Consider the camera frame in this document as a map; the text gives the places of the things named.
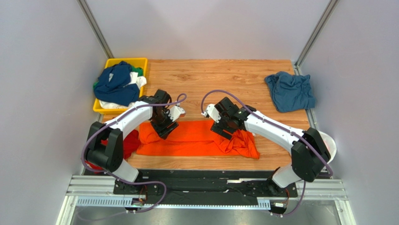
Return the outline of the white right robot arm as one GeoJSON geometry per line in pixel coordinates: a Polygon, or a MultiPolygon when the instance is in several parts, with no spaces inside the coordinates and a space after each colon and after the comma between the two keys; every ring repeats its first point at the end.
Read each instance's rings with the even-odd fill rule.
{"type": "Polygon", "coordinates": [[[314,128],[303,130],[284,125],[251,106],[238,107],[228,97],[209,104],[202,115],[214,121],[211,130],[224,138],[230,140],[238,130],[248,131],[278,144],[290,154],[291,163],[277,168],[266,181],[270,195],[281,194],[297,181],[313,182],[337,153],[336,143],[328,134],[314,128]]]}

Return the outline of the orange t-shirt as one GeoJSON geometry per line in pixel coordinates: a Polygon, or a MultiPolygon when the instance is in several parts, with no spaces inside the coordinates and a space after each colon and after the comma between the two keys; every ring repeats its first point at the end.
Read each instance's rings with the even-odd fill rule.
{"type": "Polygon", "coordinates": [[[231,139],[211,131],[210,120],[183,121],[178,123],[168,137],[162,139],[150,123],[142,123],[132,139],[139,142],[138,155],[210,157],[242,156],[259,159],[254,136],[247,131],[238,130],[231,139]]]}

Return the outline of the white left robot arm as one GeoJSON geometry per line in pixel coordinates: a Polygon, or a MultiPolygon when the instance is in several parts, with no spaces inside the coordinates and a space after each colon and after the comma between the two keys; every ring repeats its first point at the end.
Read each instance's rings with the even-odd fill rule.
{"type": "Polygon", "coordinates": [[[152,96],[140,97],[116,118],[105,123],[94,122],[82,149],[83,165],[87,170],[108,174],[127,185],[146,185],[146,182],[136,181],[140,171],[124,159],[124,140],[146,121],[165,140],[178,127],[177,120],[186,114],[180,105],[186,97],[180,94],[173,102],[170,94],[157,90],[152,96]]]}

